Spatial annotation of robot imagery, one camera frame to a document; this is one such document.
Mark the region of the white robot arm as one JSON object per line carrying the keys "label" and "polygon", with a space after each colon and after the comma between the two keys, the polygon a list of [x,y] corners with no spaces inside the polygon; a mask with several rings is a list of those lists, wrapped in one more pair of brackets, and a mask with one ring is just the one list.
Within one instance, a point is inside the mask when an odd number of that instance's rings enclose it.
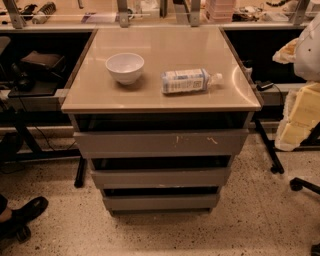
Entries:
{"label": "white robot arm", "polygon": [[306,84],[291,90],[285,99],[283,119],[280,121],[275,146],[292,151],[307,139],[320,123],[320,14],[272,57],[281,64],[293,63],[294,74]]}

